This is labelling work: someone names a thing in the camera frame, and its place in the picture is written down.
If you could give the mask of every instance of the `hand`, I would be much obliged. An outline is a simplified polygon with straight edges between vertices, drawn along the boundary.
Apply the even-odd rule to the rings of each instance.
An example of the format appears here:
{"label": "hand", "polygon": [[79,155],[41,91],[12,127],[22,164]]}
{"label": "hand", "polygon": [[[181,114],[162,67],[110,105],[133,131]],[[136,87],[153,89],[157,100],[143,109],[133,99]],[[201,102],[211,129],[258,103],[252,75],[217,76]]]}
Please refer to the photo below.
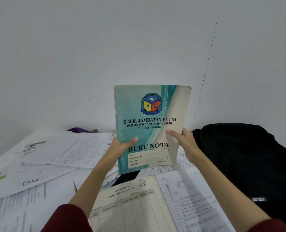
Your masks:
{"label": "hand", "polygon": [[127,143],[121,144],[117,138],[114,138],[111,146],[107,150],[107,152],[104,154],[104,156],[100,159],[100,161],[97,163],[95,168],[102,169],[106,172],[110,171],[117,161],[117,159],[122,156],[122,154],[129,148],[136,144],[138,141],[138,137],[135,137],[131,139]]}
{"label": "hand", "polygon": [[187,159],[192,164],[196,165],[198,157],[204,154],[198,148],[198,145],[193,138],[192,132],[187,130],[186,128],[183,128],[182,134],[178,134],[171,129],[167,129],[166,131],[168,132],[168,134],[170,134],[172,137],[175,137],[179,141],[182,148],[184,148]]}

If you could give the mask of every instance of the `teal notebook cover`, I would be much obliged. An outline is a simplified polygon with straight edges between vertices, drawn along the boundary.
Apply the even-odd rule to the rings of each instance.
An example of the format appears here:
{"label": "teal notebook cover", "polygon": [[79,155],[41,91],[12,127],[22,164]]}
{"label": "teal notebook cover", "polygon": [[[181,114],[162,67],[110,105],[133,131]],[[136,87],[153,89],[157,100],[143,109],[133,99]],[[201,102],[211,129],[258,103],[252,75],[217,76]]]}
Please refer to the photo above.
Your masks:
{"label": "teal notebook cover", "polygon": [[155,165],[176,164],[179,143],[166,133],[182,133],[191,87],[117,85],[114,87],[117,139],[139,140],[118,159],[120,174]]}

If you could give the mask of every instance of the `red sleeve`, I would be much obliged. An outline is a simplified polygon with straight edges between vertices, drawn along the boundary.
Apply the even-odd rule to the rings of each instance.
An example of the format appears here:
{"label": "red sleeve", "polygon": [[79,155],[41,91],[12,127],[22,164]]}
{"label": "red sleeve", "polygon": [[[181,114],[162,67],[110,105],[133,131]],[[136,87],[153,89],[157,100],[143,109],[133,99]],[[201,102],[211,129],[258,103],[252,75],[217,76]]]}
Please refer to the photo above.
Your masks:
{"label": "red sleeve", "polygon": [[279,219],[269,219],[258,223],[248,232],[286,232],[286,225]]}
{"label": "red sleeve", "polygon": [[83,210],[73,204],[59,206],[41,230],[41,232],[74,231],[92,232],[92,229]]}

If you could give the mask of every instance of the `forearm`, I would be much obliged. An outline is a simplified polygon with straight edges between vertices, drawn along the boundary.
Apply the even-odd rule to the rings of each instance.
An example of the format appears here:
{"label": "forearm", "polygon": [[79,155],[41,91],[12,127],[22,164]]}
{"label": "forearm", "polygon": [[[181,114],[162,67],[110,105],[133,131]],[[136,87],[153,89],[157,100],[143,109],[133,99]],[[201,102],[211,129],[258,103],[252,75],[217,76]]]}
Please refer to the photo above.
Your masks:
{"label": "forearm", "polygon": [[198,156],[195,165],[237,232],[246,232],[270,218],[236,188],[202,152]]}
{"label": "forearm", "polygon": [[69,204],[74,204],[80,207],[87,218],[91,213],[92,207],[107,173],[108,171],[106,169],[96,166],[83,185],[69,201]]}

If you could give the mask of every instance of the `white wall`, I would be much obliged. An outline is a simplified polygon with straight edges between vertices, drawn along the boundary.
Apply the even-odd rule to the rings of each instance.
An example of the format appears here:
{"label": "white wall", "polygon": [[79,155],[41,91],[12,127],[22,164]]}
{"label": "white wall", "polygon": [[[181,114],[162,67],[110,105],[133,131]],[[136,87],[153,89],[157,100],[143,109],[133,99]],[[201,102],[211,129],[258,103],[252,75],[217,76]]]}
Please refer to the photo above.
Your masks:
{"label": "white wall", "polygon": [[286,0],[224,0],[193,128],[264,127],[286,147]]}
{"label": "white wall", "polygon": [[192,87],[220,0],[0,0],[0,155],[38,129],[115,129],[113,86]]}

